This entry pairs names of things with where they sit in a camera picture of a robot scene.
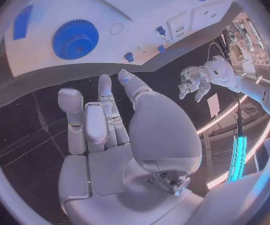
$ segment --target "wire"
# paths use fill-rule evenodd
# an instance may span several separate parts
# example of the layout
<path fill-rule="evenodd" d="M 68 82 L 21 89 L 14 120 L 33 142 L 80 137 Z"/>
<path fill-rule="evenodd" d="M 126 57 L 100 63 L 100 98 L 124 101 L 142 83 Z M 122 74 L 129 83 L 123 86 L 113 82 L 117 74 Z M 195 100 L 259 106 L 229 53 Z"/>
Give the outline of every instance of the wire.
<path fill-rule="evenodd" d="M 223 58 L 227 61 L 226 57 L 223 55 L 223 51 L 222 51 L 221 47 L 220 47 L 217 43 L 215 43 L 215 42 L 212 42 L 212 43 L 210 43 L 210 45 L 209 45 L 207 61 L 209 61 L 210 47 L 211 47 L 212 44 L 215 44 L 215 45 L 217 45 L 217 46 L 219 47 L 219 49 L 220 49 L 220 51 L 221 51 L 221 54 L 222 54 Z"/>

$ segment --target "gear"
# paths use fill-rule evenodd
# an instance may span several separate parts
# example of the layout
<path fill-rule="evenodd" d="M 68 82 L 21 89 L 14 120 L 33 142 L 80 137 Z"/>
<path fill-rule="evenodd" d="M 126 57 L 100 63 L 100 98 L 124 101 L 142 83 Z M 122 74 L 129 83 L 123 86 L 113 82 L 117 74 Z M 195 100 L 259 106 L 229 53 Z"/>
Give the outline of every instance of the gear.
<path fill-rule="evenodd" d="M 65 60 L 75 60 L 89 54 L 97 45 L 99 34 L 87 20 L 72 20 L 63 24 L 53 37 L 55 54 Z"/>

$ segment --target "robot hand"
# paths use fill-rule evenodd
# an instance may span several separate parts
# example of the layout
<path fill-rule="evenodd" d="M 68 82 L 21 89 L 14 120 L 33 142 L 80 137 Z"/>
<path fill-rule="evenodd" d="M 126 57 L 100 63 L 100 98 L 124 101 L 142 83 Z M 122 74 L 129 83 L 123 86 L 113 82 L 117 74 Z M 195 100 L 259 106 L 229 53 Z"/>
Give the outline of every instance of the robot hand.
<path fill-rule="evenodd" d="M 179 97 L 183 99 L 188 93 L 197 91 L 195 101 L 199 102 L 210 91 L 210 82 L 239 91 L 236 79 L 232 66 L 221 56 L 214 56 L 204 66 L 190 66 L 182 70 Z"/>

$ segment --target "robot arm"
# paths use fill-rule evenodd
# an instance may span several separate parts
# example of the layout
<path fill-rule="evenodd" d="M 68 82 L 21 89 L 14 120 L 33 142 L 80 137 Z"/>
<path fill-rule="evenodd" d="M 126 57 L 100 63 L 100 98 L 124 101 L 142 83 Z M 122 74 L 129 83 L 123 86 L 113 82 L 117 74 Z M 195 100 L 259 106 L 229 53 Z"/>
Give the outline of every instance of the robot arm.
<path fill-rule="evenodd" d="M 181 72 L 181 84 L 178 86 L 180 99 L 188 93 L 197 91 L 195 101 L 199 102 L 210 91 L 210 83 L 246 94 L 259 102 L 269 113 L 269 87 L 243 79 L 221 56 L 214 56 L 212 61 L 207 61 L 204 66 L 190 66 Z"/>

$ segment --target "dark floor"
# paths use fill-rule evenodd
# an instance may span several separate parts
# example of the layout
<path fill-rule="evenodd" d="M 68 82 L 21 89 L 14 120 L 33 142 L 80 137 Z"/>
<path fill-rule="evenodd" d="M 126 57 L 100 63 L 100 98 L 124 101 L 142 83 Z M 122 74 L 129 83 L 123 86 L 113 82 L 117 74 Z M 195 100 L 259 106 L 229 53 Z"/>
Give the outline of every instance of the dark floor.
<path fill-rule="evenodd" d="M 194 94 L 179 100 L 180 71 L 188 66 L 202 66 L 206 62 L 208 44 L 169 63 L 156 72 L 140 72 L 153 90 L 160 92 L 177 104 L 189 115 L 197 129 L 207 124 L 210 112 L 207 99 L 217 93 L 220 110 L 233 101 L 233 92 L 212 86 L 211 91 L 200 103 Z M 219 54 L 212 46 L 210 57 Z M 130 101 L 123 87 L 112 77 L 113 95 L 126 128 L 133 115 Z M 70 224 L 62 212 L 58 199 L 58 178 L 64 157 L 67 156 L 67 120 L 57 105 L 57 92 L 61 88 L 78 89 L 85 102 L 97 101 L 98 77 L 66 82 L 25 95 L 0 109 L 0 165 L 19 195 L 41 216 L 53 224 Z M 0 208 L 0 224 L 6 214 Z"/>

